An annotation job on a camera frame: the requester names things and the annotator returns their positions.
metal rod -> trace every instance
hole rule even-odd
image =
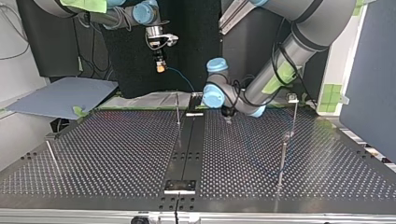
[[[294,127],[296,126],[296,119],[297,119],[297,109],[298,109],[298,102],[296,103],[296,106],[294,107],[293,126],[291,128],[290,137],[294,136]]]
[[[279,172],[279,180],[277,185],[281,188],[282,187],[282,178],[283,178],[283,168],[285,167],[285,160],[286,160],[286,150],[288,147],[288,143],[285,140],[282,146],[282,157],[280,159],[280,172]]]
[[[177,125],[180,125],[180,114],[178,113],[178,94],[176,92],[176,112],[177,112]]]

perforated metal table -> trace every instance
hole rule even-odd
[[[169,220],[175,212],[228,214],[229,221],[250,214],[246,222],[268,215],[383,215],[362,219],[396,223],[396,174],[310,109],[298,110],[278,187],[292,113],[237,114],[230,124],[208,110],[183,116],[179,126],[176,111],[97,111],[0,173],[0,223],[33,209],[45,216],[123,211]],[[194,180],[195,193],[164,194],[167,180]]]

green tape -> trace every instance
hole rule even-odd
[[[209,109],[206,105],[198,105],[195,107],[195,109]]]
[[[341,100],[342,85],[325,84],[318,112],[334,113]]]
[[[86,117],[87,115],[90,114],[90,113],[88,113],[88,112],[84,112],[84,111],[82,110],[82,108],[79,107],[79,106],[73,106],[73,111],[74,111],[74,113],[75,113],[77,116],[79,116],[80,118],[84,118],[84,117]]]
[[[294,80],[294,69],[288,62],[282,63],[282,65],[277,69],[277,72],[279,73],[280,78],[282,78],[286,83]],[[262,93],[272,94],[281,86],[283,86],[282,83],[279,82],[276,76],[273,76],[262,90]]]
[[[61,0],[66,7],[77,7],[90,12],[107,12],[107,0]]]
[[[355,9],[353,10],[353,16],[360,16],[363,10],[363,6],[364,6],[364,0],[358,0]]]

black backdrop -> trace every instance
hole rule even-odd
[[[128,1],[133,6],[141,0]],[[178,43],[166,48],[167,63],[180,70],[196,91],[205,85],[208,60],[221,55],[219,36],[220,0],[158,0],[166,33],[179,37]],[[152,52],[145,42],[145,27],[107,31],[102,29],[106,47],[120,90],[125,98],[153,91],[191,91],[187,82],[174,71],[158,74]]]

